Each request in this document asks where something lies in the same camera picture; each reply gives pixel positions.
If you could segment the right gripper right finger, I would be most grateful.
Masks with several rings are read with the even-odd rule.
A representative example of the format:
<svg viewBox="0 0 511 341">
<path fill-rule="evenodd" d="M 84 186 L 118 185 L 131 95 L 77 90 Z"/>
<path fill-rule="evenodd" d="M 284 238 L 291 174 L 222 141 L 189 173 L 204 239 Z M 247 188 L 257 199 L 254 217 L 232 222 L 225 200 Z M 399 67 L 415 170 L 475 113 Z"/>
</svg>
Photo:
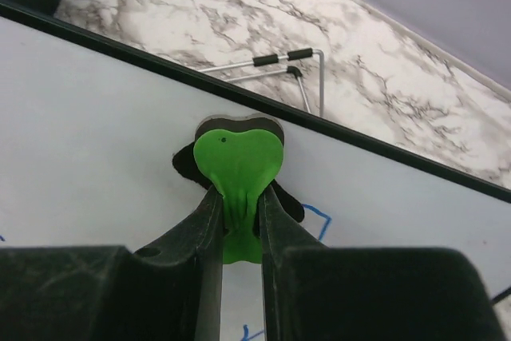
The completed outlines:
<svg viewBox="0 0 511 341">
<path fill-rule="evenodd" d="M 469 260 L 448 248 L 330 248 L 258 202 L 268 340 L 503 340 Z"/>
</svg>

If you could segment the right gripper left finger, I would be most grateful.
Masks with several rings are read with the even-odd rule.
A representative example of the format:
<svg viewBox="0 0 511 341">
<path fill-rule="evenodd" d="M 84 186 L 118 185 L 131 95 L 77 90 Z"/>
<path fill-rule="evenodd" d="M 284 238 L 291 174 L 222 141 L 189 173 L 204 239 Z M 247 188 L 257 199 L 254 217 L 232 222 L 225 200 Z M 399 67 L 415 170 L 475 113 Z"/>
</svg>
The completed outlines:
<svg viewBox="0 0 511 341">
<path fill-rule="evenodd" d="M 217 340 L 223 200 L 214 189 L 177 226 L 123 246 L 3 248 L 4 340 Z"/>
</svg>

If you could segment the green black whiteboard eraser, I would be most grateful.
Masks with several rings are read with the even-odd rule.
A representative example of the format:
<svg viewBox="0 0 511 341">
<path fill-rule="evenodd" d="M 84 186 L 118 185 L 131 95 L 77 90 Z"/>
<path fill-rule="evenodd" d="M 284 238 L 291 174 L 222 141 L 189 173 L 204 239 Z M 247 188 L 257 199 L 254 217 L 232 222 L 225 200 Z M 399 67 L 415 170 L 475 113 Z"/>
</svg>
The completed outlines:
<svg viewBox="0 0 511 341">
<path fill-rule="evenodd" d="M 302 204 L 276 180 L 284 159 L 284 131 L 259 115 L 209 117 L 199 124 L 192 143 L 172 157 L 173 168 L 223 198 L 223 262 L 260 264 L 258 200 L 271 187 L 283 210 L 300 223 Z"/>
</svg>

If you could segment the white whiteboard black frame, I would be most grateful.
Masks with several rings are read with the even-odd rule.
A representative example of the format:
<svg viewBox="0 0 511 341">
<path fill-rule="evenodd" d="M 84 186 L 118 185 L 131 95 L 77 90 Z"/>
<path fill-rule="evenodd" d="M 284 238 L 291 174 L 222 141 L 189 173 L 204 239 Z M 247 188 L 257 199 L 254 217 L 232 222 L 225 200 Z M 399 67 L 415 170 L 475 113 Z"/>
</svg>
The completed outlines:
<svg viewBox="0 0 511 341">
<path fill-rule="evenodd" d="M 492 306 L 509 292 L 509 191 L 9 3 L 1 250 L 143 248 L 216 190 L 183 178 L 173 155 L 207 118 L 251 115 L 282 126 L 276 180 L 322 244 L 453 249 L 476 268 Z M 268 340 L 262 263 L 222 263 L 217 340 Z"/>
</svg>

